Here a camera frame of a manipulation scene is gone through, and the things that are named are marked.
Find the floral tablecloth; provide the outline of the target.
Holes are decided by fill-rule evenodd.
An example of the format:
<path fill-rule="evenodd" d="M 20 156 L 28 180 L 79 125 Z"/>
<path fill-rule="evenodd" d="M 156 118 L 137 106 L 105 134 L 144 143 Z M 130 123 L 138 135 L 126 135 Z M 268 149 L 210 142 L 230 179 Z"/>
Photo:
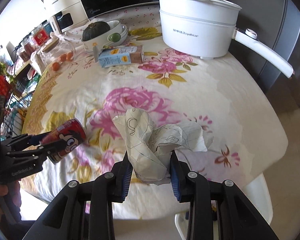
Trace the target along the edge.
<path fill-rule="evenodd" d="M 125 153 L 113 124 L 130 108 L 145 110 L 157 126 L 181 121 L 203 130 L 206 152 L 176 149 L 179 160 L 209 180 L 233 180 L 242 187 L 281 159 L 288 140 L 266 96 L 231 55 L 201 60 L 162 40 L 159 8 L 145 5 L 100 16 L 128 28 L 126 45 L 143 46 L 144 62 L 102 68 L 83 50 L 83 27 L 64 33 L 76 57 L 59 71 L 43 71 L 23 132 L 51 131 L 76 118 L 87 140 L 60 163 L 24 178 L 26 192 L 50 202 L 71 180 L 85 183 L 111 170 Z"/>

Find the white air fryer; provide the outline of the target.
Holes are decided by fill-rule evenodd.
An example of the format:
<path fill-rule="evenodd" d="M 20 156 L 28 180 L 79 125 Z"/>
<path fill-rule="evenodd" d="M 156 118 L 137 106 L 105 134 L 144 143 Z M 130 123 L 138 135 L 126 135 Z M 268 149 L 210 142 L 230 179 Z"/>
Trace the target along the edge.
<path fill-rule="evenodd" d="M 47 20 L 56 35 L 88 22 L 81 0 L 44 0 L 43 3 Z"/>

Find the drawing paper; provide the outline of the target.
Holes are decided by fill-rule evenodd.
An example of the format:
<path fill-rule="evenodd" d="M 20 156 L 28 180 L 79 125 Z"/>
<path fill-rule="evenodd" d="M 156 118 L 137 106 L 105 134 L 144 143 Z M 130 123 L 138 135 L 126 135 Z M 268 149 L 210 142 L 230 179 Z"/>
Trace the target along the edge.
<path fill-rule="evenodd" d="M 207 139 L 200 124 L 182 121 L 157 126 L 143 109 L 131 108 L 112 119 L 125 141 L 136 177 L 147 184 L 170 182 L 170 158 L 176 148 L 206 152 Z"/>

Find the green lime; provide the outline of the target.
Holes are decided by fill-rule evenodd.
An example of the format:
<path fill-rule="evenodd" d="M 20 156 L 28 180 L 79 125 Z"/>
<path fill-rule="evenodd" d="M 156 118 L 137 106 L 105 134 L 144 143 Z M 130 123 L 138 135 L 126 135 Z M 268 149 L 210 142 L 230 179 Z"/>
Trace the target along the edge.
<path fill-rule="evenodd" d="M 119 42 L 121 35 L 119 33 L 112 33 L 108 36 L 108 40 L 114 43 Z"/>

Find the red soda can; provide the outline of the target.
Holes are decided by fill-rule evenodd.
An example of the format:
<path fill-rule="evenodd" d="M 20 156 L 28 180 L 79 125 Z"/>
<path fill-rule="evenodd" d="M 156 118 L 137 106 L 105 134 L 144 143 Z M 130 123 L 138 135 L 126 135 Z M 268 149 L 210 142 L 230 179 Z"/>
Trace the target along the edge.
<path fill-rule="evenodd" d="M 60 150 L 57 150 L 56 153 L 48 154 L 49 159 L 54 164 L 57 164 L 67 154 L 83 143 L 85 139 L 86 133 L 83 126 L 76 118 L 73 118 L 49 132 L 45 137 L 43 137 L 40 144 L 47 145 L 59 140 L 64 141 L 64 146 L 62 146 Z"/>

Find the white electric pot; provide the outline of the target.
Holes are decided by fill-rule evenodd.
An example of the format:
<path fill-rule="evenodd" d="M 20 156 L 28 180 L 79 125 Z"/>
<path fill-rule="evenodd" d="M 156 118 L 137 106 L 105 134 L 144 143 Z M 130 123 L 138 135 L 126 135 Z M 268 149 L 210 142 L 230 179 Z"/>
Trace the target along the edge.
<path fill-rule="evenodd" d="M 163 41 L 184 54 L 214 59 L 227 54 L 232 40 L 256 52 L 287 78 L 293 67 L 260 42 L 251 29 L 236 27 L 241 7 L 227 0 L 159 0 Z"/>

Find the white plastic chair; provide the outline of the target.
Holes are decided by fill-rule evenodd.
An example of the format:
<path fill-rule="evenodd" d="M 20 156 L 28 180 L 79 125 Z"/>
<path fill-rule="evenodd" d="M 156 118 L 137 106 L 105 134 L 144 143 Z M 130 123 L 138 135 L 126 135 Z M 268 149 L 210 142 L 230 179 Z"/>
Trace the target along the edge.
<path fill-rule="evenodd" d="M 190 209 L 175 215 L 182 239 L 273 239 L 273 208 L 264 175 L 243 188 L 227 179 L 222 183 L 190 178 L 194 196 Z"/>

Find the red tea tin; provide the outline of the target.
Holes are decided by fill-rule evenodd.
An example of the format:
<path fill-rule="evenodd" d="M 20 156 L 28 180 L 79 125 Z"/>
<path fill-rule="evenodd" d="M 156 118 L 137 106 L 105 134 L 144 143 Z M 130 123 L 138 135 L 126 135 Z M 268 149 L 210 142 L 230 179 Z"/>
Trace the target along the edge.
<path fill-rule="evenodd" d="M 33 29 L 32 37 L 38 46 L 42 46 L 50 39 L 50 36 L 43 27 Z"/>

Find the dark green pumpkin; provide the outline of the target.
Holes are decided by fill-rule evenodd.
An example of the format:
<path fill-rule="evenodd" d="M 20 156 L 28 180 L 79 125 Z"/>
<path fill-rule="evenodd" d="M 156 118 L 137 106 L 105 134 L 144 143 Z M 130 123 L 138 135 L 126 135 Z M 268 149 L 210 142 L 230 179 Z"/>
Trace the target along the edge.
<path fill-rule="evenodd" d="M 82 41 L 92 40 L 108 31 L 110 31 L 110 25 L 107 22 L 93 22 L 83 30 Z"/>

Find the light blue milk carton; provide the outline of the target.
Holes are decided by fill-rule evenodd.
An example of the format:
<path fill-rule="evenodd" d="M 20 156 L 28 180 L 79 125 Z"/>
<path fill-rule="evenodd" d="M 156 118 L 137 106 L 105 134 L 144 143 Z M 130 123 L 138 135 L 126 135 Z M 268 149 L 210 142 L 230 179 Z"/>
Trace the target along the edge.
<path fill-rule="evenodd" d="M 120 46 L 99 52 L 94 46 L 94 59 L 102 68 L 143 63 L 143 46 Z"/>

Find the grey refrigerator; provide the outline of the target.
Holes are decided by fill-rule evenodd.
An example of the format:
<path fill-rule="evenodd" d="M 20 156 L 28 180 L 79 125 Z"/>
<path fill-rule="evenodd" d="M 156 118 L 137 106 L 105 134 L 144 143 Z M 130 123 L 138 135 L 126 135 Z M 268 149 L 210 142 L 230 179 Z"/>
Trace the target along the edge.
<path fill-rule="evenodd" d="M 287 81 L 300 107 L 300 11 L 292 0 L 229 0 L 242 7 L 237 27 L 257 32 L 258 39 L 294 68 Z"/>

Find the white stacked bowls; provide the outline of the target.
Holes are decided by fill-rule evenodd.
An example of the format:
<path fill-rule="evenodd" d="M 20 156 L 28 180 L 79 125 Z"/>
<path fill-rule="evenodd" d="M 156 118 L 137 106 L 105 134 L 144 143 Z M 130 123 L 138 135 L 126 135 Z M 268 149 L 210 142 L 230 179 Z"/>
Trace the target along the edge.
<path fill-rule="evenodd" d="M 84 41 L 84 42 L 82 41 L 85 51 L 88 52 L 93 51 L 94 46 L 96 46 L 98 51 L 102 52 L 104 49 L 119 46 L 125 41 L 125 39 L 128 36 L 128 30 L 126 25 L 122 24 L 118 20 L 112 20 L 107 23 L 110 25 L 110 31 L 96 38 L 93 38 L 92 40 Z M 119 42 L 116 43 L 109 41 L 108 36 L 112 33 L 119 33 L 121 35 L 121 40 L 119 40 Z"/>

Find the glass jar with oranges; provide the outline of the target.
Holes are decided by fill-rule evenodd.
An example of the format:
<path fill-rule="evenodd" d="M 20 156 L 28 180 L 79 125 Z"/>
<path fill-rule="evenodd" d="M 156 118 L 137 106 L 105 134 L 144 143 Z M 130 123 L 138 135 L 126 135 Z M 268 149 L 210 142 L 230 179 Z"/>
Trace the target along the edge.
<path fill-rule="evenodd" d="M 75 58 L 76 50 L 70 41 L 54 38 L 40 49 L 39 55 L 46 68 L 58 71 L 63 63 Z"/>

